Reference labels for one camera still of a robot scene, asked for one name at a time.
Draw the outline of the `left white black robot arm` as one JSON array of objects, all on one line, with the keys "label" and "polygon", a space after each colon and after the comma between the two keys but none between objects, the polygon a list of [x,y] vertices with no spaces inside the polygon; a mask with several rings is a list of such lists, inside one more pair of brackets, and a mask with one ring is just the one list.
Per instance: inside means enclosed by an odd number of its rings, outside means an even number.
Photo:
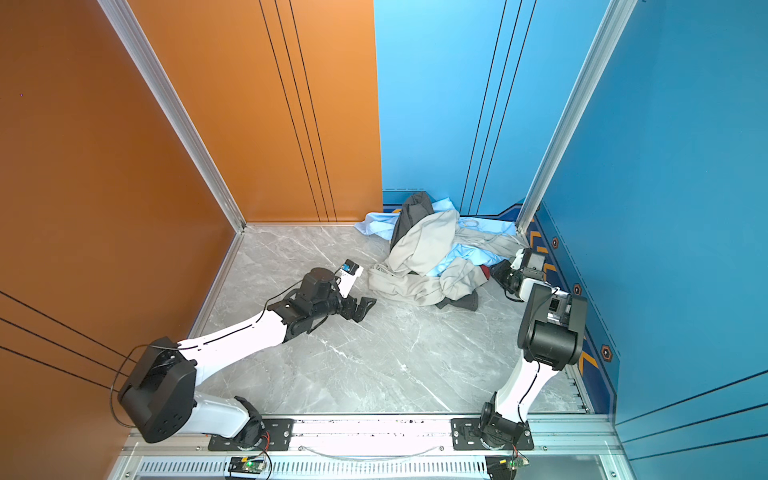
[{"label": "left white black robot arm", "polygon": [[310,334],[329,317],[361,322],[376,301],[350,291],[364,269],[348,260],[337,270],[316,267],[268,298],[253,317],[213,333],[174,342],[162,337],[142,354],[116,400],[133,428],[150,443],[178,433],[209,435],[237,449],[263,450],[267,426],[242,396],[231,399],[199,391],[214,374],[255,353]]}]

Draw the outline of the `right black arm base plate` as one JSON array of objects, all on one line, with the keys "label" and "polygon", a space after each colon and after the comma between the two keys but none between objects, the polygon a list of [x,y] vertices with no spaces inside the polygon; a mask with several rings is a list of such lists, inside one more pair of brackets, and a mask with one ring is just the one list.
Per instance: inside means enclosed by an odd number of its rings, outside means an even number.
[{"label": "right black arm base plate", "polygon": [[452,418],[450,421],[453,449],[456,451],[503,450],[532,451],[535,448],[528,423],[505,419],[482,425],[479,417]]}]

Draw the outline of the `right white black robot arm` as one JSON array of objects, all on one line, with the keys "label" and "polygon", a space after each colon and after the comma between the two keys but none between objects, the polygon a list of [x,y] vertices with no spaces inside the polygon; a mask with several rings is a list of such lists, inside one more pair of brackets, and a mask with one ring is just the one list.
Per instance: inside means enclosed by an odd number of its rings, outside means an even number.
[{"label": "right white black robot arm", "polygon": [[529,267],[514,269],[508,260],[490,268],[491,277],[525,311],[517,334],[520,360],[504,386],[483,406],[478,433],[494,450],[530,450],[528,414],[544,386],[583,351],[587,300],[544,279]]}]

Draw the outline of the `beige grey cloth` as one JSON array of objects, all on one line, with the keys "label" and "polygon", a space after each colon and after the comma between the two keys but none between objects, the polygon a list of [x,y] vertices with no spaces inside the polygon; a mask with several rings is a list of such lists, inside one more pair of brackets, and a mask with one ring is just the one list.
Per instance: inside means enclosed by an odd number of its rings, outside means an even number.
[{"label": "beige grey cloth", "polygon": [[[419,221],[391,249],[388,257],[374,264],[367,274],[367,285],[376,295],[415,306],[436,305],[445,299],[459,300],[472,294],[478,285],[478,266],[456,259],[439,277],[427,273],[448,253],[457,236],[459,213],[446,210]],[[524,244],[512,250],[511,259]]]}]

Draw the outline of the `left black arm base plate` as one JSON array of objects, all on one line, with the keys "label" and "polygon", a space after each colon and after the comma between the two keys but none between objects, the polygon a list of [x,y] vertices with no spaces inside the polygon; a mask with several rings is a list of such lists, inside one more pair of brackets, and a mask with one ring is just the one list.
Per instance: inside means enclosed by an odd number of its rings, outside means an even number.
[{"label": "left black arm base plate", "polygon": [[218,435],[210,437],[209,451],[267,451],[285,452],[289,450],[295,422],[290,418],[264,419],[259,426],[251,422],[248,432],[229,439]]}]

